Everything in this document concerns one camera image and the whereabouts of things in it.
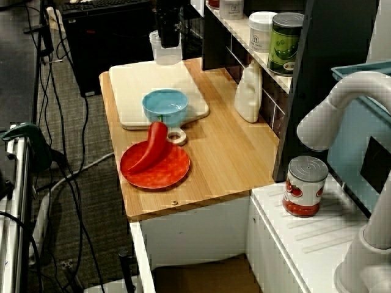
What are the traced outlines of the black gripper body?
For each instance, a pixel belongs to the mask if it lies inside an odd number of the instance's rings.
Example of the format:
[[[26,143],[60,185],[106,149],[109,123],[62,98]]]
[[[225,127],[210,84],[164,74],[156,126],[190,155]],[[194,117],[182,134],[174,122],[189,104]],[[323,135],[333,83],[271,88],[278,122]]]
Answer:
[[[156,22],[159,34],[181,31],[179,8],[156,9]]]

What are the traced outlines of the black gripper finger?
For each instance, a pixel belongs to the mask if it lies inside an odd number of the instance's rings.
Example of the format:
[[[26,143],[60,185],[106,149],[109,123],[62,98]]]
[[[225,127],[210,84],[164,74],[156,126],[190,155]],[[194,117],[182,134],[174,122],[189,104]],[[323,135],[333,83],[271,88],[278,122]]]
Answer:
[[[179,45],[180,33],[179,32],[168,32],[162,33],[161,35],[161,46],[163,48],[174,48]]]

